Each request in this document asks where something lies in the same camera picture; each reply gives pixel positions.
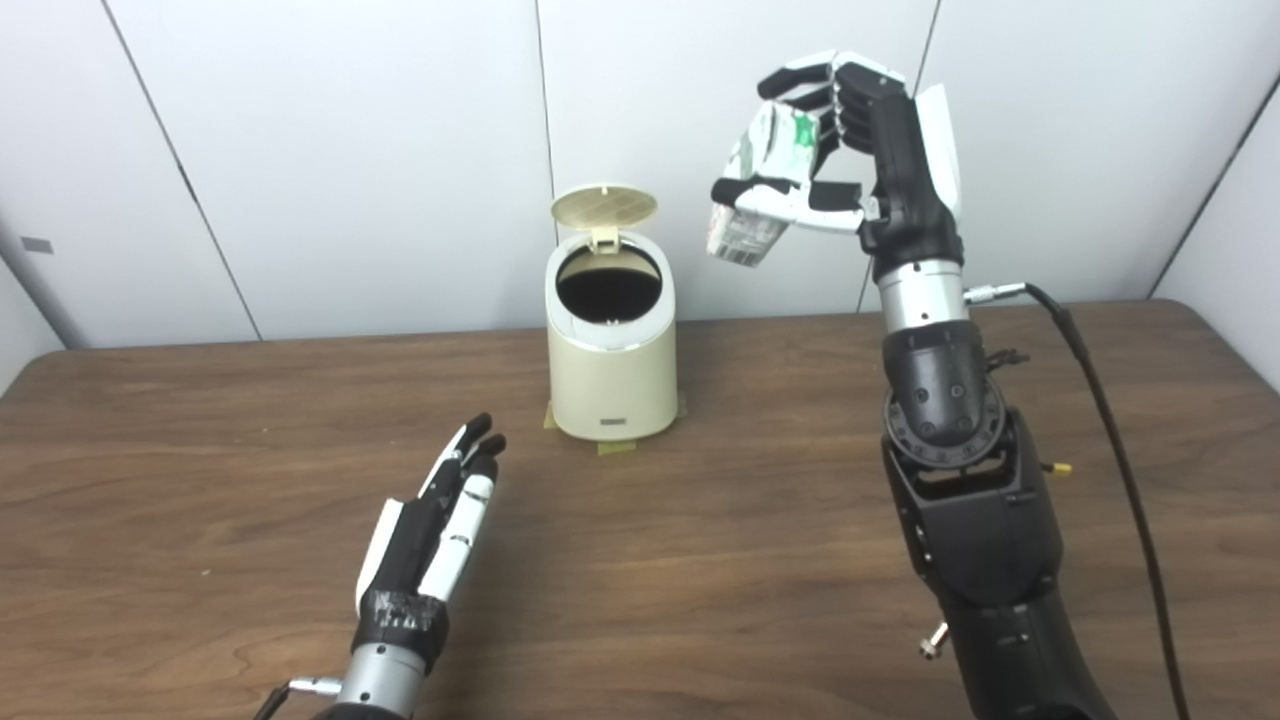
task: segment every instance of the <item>robotic forearm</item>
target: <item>robotic forearm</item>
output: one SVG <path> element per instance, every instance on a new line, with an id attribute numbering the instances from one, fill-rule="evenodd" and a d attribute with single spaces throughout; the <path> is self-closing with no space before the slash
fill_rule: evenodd
<path id="1" fill-rule="evenodd" d="M 946 618 L 925 647 L 950 633 L 982 720 L 1114 720 L 1057 592 L 1062 541 L 1039 459 L 1021 415 L 992 382 L 982 333 L 969 318 L 970 301 L 1020 286 L 965 293 L 959 174 L 942 87 L 913 99 L 901 77 L 829 53 L 788 64 L 759 90 L 786 105 L 774 115 L 804 114 L 820 132 L 812 143 L 772 133 L 768 147 L 746 151 L 744 137 L 735 159 L 751 156 L 754 168 L 731 160 L 713 188 L 708 251 L 755 265 L 790 224 L 859 233 L 887 331 L 884 466 L 911 564 Z M 817 172 L 833 137 L 874 158 L 877 182 L 865 202 L 854 184 L 820 187 L 800 172 L 760 173 L 768 170 L 762 151 L 810 158 Z M 841 197 L 833 196 L 836 184 Z M 846 222 L 832 228 L 814 215 Z"/>
<path id="2" fill-rule="evenodd" d="M 294 678 L 255 720 L 274 714 L 289 691 L 334 698 L 316 720 L 408 720 L 449 633 L 448 601 L 466 568 L 498 477 L 500 434 L 480 439 L 480 415 L 445 446 L 417 497 L 383 506 L 356 582 L 360 623 L 342 678 Z"/>

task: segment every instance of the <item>white wall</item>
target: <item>white wall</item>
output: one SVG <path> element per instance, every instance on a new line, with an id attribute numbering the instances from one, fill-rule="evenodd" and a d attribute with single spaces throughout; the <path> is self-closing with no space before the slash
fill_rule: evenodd
<path id="1" fill-rule="evenodd" d="M 0 3 L 0 254 L 92 346 L 256 337 L 232 274 L 268 338 L 538 325 L 553 187 L 600 181 L 658 196 L 640 229 L 682 318 L 852 310 L 855 238 L 712 260 L 709 187 L 759 78 L 842 47 L 914 85 L 936 8 L 108 3 L 230 274 L 102 6 Z M 1280 4 L 938 8 L 923 85 L 951 100 L 968 279 L 1143 296 L 1280 72 Z M 824 176 L 872 164 L 846 152 Z"/>
<path id="2" fill-rule="evenodd" d="M 951 104 L 965 279 L 1144 297 L 1280 73 L 1276 37 L 1274 0 L 942 0 L 922 88 Z"/>
<path id="3" fill-rule="evenodd" d="M 110 6 L 264 337 L 543 323 L 534 3 Z"/>
<path id="4" fill-rule="evenodd" d="M 790 231 L 759 268 L 705 255 L 710 187 L 787 60 L 856 50 L 914 82 L 933 0 L 540 0 L 556 191 L 621 182 L 658 199 L 641 231 L 676 275 L 681 318 L 852 311 L 858 240 Z M 874 176 L 836 155 L 824 177 Z"/>
<path id="5" fill-rule="evenodd" d="M 0 260 L 0 396 L 36 357 L 63 343 Z"/>
<path id="6" fill-rule="evenodd" d="M 1272 97 L 1156 290 L 1280 389 L 1280 99 Z"/>
<path id="7" fill-rule="evenodd" d="M 78 345 L 256 338 L 91 0 L 0 3 L 0 254 Z"/>

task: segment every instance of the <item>screw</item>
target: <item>screw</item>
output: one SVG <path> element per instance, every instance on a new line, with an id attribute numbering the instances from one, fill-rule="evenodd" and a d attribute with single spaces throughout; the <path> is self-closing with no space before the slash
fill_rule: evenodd
<path id="1" fill-rule="evenodd" d="M 951 634 L 951 628 L 946 623 L 938 623 L 938 628 L 933 630 L 933 634 L 920 641 L 920 655 L 925 660 L 937 660 L 942 657 L 942 646 L 947 642 L 947 635 Z"/>

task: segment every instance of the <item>silver metal cylinder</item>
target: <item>silver metal cylinder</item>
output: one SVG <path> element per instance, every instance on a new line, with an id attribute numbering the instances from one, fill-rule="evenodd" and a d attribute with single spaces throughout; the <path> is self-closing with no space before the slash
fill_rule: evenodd
<path id="1" fill-rule="evenodd" d="M 407 720 L 417 707 L 424 670 L 422 659 L 404 648 L 362 644 L 351 653 L 351 665 L 335 702 L 372 705 Z"/>
<path id="2" fill-rule="evenodd" d="M 891 333 L 969 319 L 959 263 L 909 263 L 881 275 L 876 286 L 881 292 L 884 327 Z"/>
<path id="3" fill-rule="evenodd" d="M 289 691 L 320 697 L 338 697 L 338 693 L 342 692 L 342 680 L 338 678 L 293 678 L 289 680 Z"/>

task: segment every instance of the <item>black robotic arm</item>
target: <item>black robotic arm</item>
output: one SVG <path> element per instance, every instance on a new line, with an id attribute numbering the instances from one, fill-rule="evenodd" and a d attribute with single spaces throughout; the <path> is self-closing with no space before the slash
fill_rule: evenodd
<path id="1" fill-rule="evenodd" d="M 823 128 L 813 145 L 814 173 L 836 137 L 873 155 L 877 182 L 864 202 L 856 186 L 824 187 L 800 173 L 742 177 L 732 168 L 736 177 L 727 172 L 712 193 L 719 208 L 709 251 L 733 260 L 733 252 L 717 250 L 741 242 L 728 231 L 735 223 L 741 231 L 753 217 L 772 218 L 783 229 L 820 227 L 796 222 L 805 213 L 851 219 L 827 229 L 858 232 L 872 259 L 887 331 L 884 468 L 911 564 L 946 619 L 924 650 L 936 652 L 950 634 L 980 720 L 1115 720 L 1059 594 L 1062 539 L 1041 461 L 1025 420 L 992 380 L 982 333 L 969 318 L 972 301 L 1021 286 L 966 297 L 956 232 L 959 174 L 942 88 L 910 97 L 901 77 L 856 55 L 829 53 L 788 64 L 759 91 L 767 104 L 787 105 Z M 832 197 L 840 191 L 844 197 Z M 783 193 L 792 199 L 788 205 L 773 199 Z M 772 211 L 778 208 L 792 215 Z"/>

